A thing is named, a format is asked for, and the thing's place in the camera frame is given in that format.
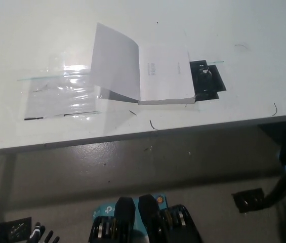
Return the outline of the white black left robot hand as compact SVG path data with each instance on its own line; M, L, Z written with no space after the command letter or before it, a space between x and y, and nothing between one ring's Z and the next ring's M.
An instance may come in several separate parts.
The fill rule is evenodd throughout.
M37 222L26 243L58 243L60 237L50 230L45 235L46 227Z

